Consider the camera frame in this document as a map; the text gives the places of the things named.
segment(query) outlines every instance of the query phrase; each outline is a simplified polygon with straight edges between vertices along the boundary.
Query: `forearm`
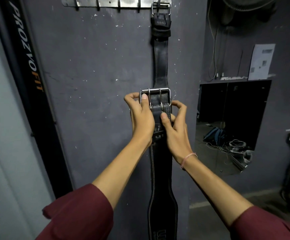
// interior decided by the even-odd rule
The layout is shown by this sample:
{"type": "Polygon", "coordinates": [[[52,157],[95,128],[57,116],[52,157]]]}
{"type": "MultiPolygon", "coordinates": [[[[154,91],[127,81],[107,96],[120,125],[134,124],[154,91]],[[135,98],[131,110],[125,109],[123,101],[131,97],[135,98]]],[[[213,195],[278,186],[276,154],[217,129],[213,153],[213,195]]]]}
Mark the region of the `forearm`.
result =
{"type": "Polygon", "coordinates": [[[217,208],[229,227],[249,207],[253,206],[237,191],[209,170],[195,156],[190,156],[184,168],[217,208]]]}
{"type": "Polygon", "coordinates": [[[129,144],[92,183],[106,196],[113,209],[140,157],[147,149],[147,144],[148,141],[142,138],[132,138],[129,144]]]}

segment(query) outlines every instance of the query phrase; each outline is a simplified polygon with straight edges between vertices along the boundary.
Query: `wrist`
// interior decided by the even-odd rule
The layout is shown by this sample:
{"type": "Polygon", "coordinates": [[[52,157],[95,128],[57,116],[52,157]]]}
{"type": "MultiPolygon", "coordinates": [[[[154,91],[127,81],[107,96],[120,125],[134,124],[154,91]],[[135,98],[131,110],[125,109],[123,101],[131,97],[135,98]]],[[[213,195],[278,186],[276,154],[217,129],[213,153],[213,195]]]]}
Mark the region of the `wrist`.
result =
{"type": "Polygon", "coordinates": [[[151,138],[148,139],[146,136],[134,134],[131,138],[130,143],[136,144],[141,149],[147,149],[148,145],[150,144],[151,138]]]}
{"type": "Polygon", "coordinates": [[[192,150],[184,151],[184,152],[180,153],[179,155],[175,155],[175,159],[179,164],[182,164],[184,158],[187,157],[191,153],[193,153],[192,150]]]}

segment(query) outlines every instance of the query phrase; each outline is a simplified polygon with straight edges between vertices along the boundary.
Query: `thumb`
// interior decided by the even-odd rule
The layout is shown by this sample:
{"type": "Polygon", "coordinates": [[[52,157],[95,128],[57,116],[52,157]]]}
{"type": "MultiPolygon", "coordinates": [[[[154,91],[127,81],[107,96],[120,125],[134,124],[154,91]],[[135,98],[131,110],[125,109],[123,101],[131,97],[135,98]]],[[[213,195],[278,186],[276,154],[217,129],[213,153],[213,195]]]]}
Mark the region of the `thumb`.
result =
{"type": "Polygon", "coordinates": [[[171,121],[169,120],[166,113],[161,113],[161,119],[167,133],[173,130],[173,128],[171,127],[171,121]]]}
{"type": "Polygon", "coordinates": [[[144,109],[148,109],[149,110],[149,100],[148,100],[148,96],[145,93],[143,93],[143,95],[142,95],[142,103],[141,103],[141,105],[142,105],[142,109],[143,110],[144,109]]]}

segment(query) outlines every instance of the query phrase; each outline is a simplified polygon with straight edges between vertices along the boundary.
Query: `metal hook rack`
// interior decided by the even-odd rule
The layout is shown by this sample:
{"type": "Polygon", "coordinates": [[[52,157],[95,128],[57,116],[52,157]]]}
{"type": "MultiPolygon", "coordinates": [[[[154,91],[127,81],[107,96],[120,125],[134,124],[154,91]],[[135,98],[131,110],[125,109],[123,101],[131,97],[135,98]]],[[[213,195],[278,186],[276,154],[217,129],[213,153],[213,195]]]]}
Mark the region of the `metal hook rack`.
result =
{"type": "Polygon", "coordinates": [[[97,8],[136,8],[150,9],[153,2],[169,3],[171,0],[62,0],[65,7],[97,7],[97,8]]]}

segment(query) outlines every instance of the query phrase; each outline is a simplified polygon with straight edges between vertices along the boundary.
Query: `black door frame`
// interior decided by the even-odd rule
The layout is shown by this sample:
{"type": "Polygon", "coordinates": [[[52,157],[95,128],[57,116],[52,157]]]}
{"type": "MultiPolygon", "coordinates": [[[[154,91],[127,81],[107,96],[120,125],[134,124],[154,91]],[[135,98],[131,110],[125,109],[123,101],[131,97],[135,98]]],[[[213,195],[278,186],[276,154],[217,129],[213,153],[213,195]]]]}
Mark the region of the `black door frame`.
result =
{"type": "Polygon", "coordinates": [[[0,38],[56,198],[73,186],[21,0],[0,0],[0,38]]]}

